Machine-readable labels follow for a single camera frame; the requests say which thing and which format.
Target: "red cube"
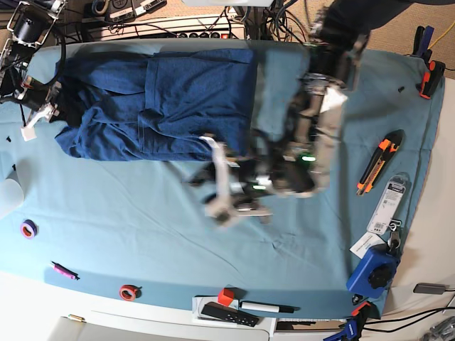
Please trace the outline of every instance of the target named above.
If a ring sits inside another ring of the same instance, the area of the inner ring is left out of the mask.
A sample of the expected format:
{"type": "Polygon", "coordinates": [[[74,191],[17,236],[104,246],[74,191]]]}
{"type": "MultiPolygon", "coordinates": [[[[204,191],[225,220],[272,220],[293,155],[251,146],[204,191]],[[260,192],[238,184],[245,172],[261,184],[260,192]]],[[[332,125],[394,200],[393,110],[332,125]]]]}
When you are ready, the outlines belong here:
{"type": "Polygon", "coordinates": [[[234,300],[234,293],[229,289],[224,288],[218,294],[218,303],[223,304],[225,307],[228,307],[232,303],[233,300],[234,300]]]}

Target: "green led light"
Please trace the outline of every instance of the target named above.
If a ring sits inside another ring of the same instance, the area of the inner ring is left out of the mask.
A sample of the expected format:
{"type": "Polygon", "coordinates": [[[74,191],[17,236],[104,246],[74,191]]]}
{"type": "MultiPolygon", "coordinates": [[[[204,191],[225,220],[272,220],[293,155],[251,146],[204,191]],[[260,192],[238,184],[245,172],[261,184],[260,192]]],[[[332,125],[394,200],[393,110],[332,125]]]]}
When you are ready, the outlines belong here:
{"type": "Polygon", "coordinates": [[[302,156],[301,159],[303,161],[308,161],[308,162],[314,162],[316,161],[316,158],[314,156],[302,156]]]}

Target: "pink marker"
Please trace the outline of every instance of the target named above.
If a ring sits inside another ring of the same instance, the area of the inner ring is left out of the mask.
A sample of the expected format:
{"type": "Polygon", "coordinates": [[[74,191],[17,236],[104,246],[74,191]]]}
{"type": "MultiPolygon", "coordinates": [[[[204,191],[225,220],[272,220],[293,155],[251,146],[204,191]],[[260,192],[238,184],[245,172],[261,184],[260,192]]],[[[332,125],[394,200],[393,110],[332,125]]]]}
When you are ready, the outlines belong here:
{"type": "Polygon", "coordinates": [[[79,280],[79,277],[77,277],[76,273],[68,270],[64,266],[61,266],[60,264],[57,264],[57,263],[52,261],[50,263],[50,266],[52,266],[52,269],[57,271],[59,274],[64,275],[65,277],[68,277],[68,278],[71,278],[71,279],[75,279],[76,281],[79,280]]]}

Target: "tape roll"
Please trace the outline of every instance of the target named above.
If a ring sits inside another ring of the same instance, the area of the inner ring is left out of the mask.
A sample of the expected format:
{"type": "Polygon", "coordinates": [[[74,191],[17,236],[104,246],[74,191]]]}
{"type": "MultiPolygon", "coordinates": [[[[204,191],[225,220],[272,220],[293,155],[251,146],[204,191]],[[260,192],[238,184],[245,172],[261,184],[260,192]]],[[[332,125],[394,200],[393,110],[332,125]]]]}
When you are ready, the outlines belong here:
{"type": "Polygon", "coordinates": [[[21,225],[21,233],[25,238],[33,239],[38,233],[38,228],[36,227],[34,222],[32,222],[31,220],[26,220],[21,225]]]}
{"type": "Polygon", "coordinates": [[[136,286],[122,286],[120,288],[120,297],[125,301],[134,301],[139,293],[140,290],[136,286]]]}

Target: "remote control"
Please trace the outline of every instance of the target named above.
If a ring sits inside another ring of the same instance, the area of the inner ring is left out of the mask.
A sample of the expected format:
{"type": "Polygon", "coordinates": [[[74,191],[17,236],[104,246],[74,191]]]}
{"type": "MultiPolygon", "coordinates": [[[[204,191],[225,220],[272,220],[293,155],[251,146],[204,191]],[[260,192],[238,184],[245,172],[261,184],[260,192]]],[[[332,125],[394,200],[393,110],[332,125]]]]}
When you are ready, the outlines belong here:
{"type": "Polygon", "coordinates": [[[237,323],[238,325],[249,325],[250,327],[254,327],[259,322],[259,318],[254,315],[243,313],[242,311],[232,308],[227,308],[215,302],[210,302],[204,305],[201,313],[213,318],[219,318],[220,320],[226,322],[237,323]]]}

